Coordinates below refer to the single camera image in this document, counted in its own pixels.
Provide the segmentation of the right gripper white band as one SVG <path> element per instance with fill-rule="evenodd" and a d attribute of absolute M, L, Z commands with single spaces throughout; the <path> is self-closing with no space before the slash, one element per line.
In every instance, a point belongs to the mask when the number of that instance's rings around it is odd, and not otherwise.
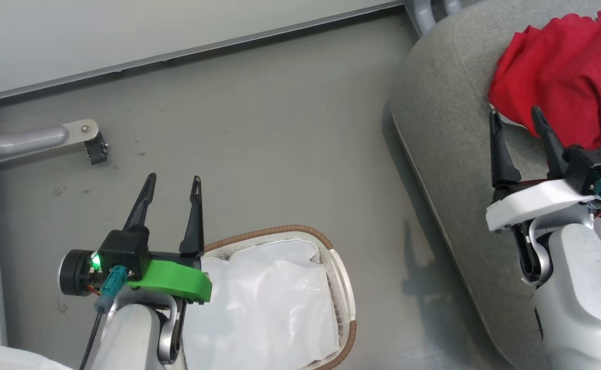
<path fill-rule="evenodd" d="M 549 171 L 548 178 L 563 178 L 568 164 L 562 157 L 565 150 L 542 110 L 531 108 L 535 131 L 544 145 Z M 493 188 L 518 183 L 521 173 L 514 166 L 504 136 L 504 124 L 497 110 L 489 115 L 491 183 Z M 485 220 L 490 231 L 505 230 L 524 221 L 538 220 L 545 225 L 580 220 L 587 213 L 587 203 L 596 194 L 583 196 L 564 179 L 548 180 L 510 194 L 488 206 Z"/>

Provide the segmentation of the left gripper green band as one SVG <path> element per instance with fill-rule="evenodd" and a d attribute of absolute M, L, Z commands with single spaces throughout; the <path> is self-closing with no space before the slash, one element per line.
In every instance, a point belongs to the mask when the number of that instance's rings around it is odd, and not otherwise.
<path fill-rule="evenodd" d="M 156 181 L 156 173 L 147 176 L 122 230 L 145 224 Z M 190 203 L 192 208 L 184 238 L 179 244 L 179 253 L 183 256 L 202 256 L 204 225 L 202 183 L 199 176 L 193 178 Z M 212 293 L 211 280 L 204 272 L 178 263 L 170 256 L 157 256 L 150 260 L 143 276 L 138 279 L 126 265 L 119 265 L 118 272 L 113 272 L 108 258 L 102 257 L 98 251 L 91 250 L 70 251 L 61 261 L 58 283 L 61 293 L 73 297 L 86 297 L 94 293 L 99 297 L 115 299 L 125 288 L 137 288 L 204 304 L 211 300 Z"/>

